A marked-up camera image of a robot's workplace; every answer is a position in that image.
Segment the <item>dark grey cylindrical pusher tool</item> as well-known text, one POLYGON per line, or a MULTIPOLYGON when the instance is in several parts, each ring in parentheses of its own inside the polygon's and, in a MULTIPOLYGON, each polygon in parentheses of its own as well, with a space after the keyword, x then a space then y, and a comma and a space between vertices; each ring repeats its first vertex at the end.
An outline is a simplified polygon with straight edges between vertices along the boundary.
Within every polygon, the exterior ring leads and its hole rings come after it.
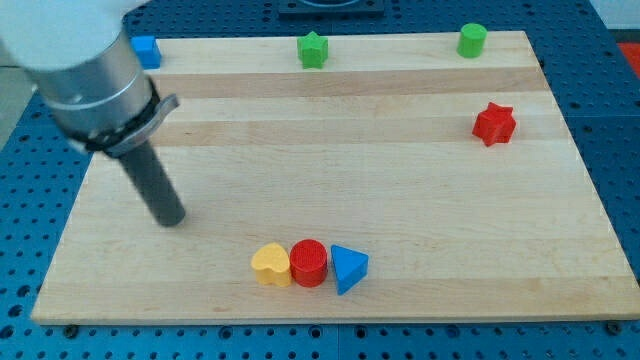
POLYGON ((157 224, 173 227, 185 218, 185 208, 154 148, 145 142, 118 158, 157 224))

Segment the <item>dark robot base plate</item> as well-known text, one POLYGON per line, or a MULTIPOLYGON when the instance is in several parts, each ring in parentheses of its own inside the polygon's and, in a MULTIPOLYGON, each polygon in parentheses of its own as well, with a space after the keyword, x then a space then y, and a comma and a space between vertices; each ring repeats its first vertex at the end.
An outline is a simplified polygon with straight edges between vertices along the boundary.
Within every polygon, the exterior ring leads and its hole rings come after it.
POLYGON ((278 0, 278 14, 283 17, 381 15, 384 0, 278 0))

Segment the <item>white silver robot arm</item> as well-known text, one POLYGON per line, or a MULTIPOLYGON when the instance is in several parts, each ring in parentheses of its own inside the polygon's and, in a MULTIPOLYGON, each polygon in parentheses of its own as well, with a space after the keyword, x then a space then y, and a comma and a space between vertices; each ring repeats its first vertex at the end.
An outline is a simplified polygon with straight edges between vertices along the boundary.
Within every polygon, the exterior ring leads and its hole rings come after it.
POLYGON ((120 162, 156 222, 185 209, 149 139, 176 109, 145 74, 123 19, 143 0, 1 1, 1 43, 35 83, 63 134, 120 162))

